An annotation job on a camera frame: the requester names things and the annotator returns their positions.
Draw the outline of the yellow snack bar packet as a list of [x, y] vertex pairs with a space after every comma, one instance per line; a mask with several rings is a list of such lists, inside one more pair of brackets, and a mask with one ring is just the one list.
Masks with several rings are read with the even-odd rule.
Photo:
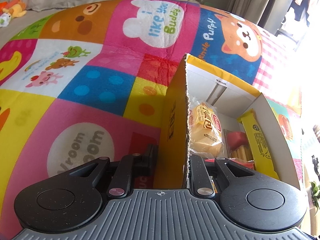
[[268, 148], [262, 129], [256, 119], [254, 109], [249, 109], [238, 117], [238, 122], [244, 127], [253, 155], [255, 169], [264, 175], [279, 180], [279, 176], [274, 170], [271, 152]]

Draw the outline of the red wafer stick packet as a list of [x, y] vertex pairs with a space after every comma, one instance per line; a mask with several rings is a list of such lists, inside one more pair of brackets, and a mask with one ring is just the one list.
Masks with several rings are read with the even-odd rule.
[[210, 157], [205, 162], [214, 163], [215, 158], [225, 153], [228, 159], [247, 168], [255, 169], [253, 154], [244, 132], [224, 129], [222, 133], [219, 133], [217, 130], [203, 129], [200, 135], [203, 136], [203, 143], [206, 146], [204, 149]]

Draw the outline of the yellow cardboard box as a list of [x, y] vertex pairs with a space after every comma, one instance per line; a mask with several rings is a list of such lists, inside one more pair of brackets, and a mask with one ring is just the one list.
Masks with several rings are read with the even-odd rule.
[[299, 117], [252, 85], [197, 57], [185, 54], [164, 99], [153, 188], [185, 187], [188, 174], [191, 99], [217, 110], [222, 130], [243, 131], [238, 118], [253, 109], [280, 180], [302, 188]]

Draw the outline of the orange plush toy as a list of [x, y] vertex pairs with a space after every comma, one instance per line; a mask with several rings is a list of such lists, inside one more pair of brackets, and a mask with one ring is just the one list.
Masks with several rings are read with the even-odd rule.
[[2, 8], [2, 12], [10, 14], [12, 18], [22, 17], [27, 13], [26, 4], [21, 0], [11, 0]]

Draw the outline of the potted plants on sill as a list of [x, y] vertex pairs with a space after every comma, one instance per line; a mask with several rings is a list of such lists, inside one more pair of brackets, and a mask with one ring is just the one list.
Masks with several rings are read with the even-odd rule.
[[319, 198], [320, 198], [320, 189], [319, 185], [316, 184], [315, 181], [311, 181], [311, 199], [314, 207], [316, 208], [315, 213], [319, 210]]

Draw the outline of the bun packet inside box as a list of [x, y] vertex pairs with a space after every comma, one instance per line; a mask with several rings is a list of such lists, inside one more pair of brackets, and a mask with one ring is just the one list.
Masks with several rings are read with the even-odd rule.
[[214, 159], [223, 153], [222, 127], [216, 108], [195, 97], [190, 99], [190, 151]]

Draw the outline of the white small plush toy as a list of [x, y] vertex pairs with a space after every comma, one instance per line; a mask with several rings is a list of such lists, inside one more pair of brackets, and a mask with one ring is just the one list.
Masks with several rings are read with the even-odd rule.
[[11, 14], [10, 13], [3, 13], [0, 16], [0, 27], [7, 27], [11, 21]]

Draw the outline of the colourful cartoon play mat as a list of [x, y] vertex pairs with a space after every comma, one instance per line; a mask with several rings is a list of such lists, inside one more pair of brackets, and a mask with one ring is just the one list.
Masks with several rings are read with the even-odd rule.
[[14, 200], [25, 187], [96, 158], [119, 161], [159, 146], [165, 95], [185, 54], [271, 99], [275, 37], [189, 2], [79, 5], [34, 22], [3, 46], [1, 239], [21, 230]]

